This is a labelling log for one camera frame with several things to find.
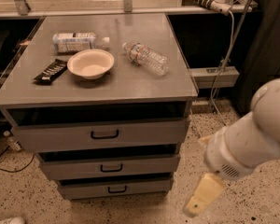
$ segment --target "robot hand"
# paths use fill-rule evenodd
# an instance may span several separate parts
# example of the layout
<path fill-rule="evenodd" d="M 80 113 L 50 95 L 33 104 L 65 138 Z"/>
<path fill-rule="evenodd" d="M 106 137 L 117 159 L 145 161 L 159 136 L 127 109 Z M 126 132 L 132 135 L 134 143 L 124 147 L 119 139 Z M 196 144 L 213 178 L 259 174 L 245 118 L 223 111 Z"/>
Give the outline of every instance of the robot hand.
<path fill-rule="evenodd" d="M 223 179 L 237 180 L 263 162 L 280 159 L 280 79 L 256 92 L 250 113 L 204 142 L 204 162 L 211 173 L 203 176 L 185 205 L 184 212 L 191 217 L 223 192 Z"/>

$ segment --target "white bowl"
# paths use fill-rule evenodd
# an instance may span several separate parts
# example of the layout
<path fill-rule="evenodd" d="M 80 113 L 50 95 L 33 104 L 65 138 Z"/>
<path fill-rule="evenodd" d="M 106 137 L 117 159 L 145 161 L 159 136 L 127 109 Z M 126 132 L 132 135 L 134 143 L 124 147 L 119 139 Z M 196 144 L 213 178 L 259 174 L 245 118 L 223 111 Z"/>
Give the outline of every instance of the white bowl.
<path fill-rule="evenodd" d="M 68 70 L 86 79 L 102 77 L 114 64 L 114 57 L 102 49 L 86 49 L 72 56 L 68 63 Z"/>

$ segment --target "desk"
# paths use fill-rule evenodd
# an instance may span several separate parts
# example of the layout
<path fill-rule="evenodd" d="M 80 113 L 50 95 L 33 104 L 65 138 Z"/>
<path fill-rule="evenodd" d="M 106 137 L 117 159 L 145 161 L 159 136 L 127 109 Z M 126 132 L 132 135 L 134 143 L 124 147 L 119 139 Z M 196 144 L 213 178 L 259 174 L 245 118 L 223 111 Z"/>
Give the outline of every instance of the desk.
<path fill-rule="evenodd" d="M 94 81 L 65 71 L 34 83 L 56 58 L 55 33 L 110 37 L 110 72 Z M 170 72 L 154 77 L 133 65 L 122 43 L 167 55 Z M 65 199 L 168 191 L 197 90 L 164 14 L 47 17 L 0 90 L 0 110 L 23 148 Z"/>

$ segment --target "drawer handle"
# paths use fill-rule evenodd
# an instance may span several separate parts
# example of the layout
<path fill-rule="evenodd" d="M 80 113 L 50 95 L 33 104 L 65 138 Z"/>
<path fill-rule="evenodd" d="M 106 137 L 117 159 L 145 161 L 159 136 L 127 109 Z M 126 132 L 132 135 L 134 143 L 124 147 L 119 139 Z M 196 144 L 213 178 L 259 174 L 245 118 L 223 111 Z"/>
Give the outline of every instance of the drawer handle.
<path fill-rule="evenodd" d="M 122 163 L 120 164 L 120 168 L 118 168 L 118 169 L 112 169 L 112 170 L 104 170 L 104 166 L 101 165 L 101 172 L 102 172 L 102 173 L 115 173 L 115 172 L 120 172 L 120 171 L 122 170 L 122 168 L 123 168 Z"/>
<path fill-rule="evenodd" d="M 124 186 L 124 189 L 123 190 L 111 190 L 110 187 L 108 187 L 108 192 L 110 194 L 114 194 L 114 193 L 123 193 L 123 192 L 126 192 L 127 191 L 127 186 L 125 185 Z"/>
<path fill-rule="evenodd" d="M 114 135 L 109 135 L 109 136 L 96 136 L 94 131 L 91 131 L 92 139 L 109 139 L 109 138 L 117 138 L 118 136 L 119 136 L 119 130 L 116 130 Z"/>

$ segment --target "white shoe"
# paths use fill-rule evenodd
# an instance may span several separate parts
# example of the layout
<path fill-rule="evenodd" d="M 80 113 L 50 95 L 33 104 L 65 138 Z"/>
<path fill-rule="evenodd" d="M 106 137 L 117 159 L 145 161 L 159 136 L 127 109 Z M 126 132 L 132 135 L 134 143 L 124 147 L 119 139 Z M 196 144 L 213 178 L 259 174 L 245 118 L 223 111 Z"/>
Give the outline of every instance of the white shoe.
<path fill-rule="evenodd" d="M 21 217 L 14 217 L 0 221 L 0 224 L 25 224 L 25 221 Z"/>

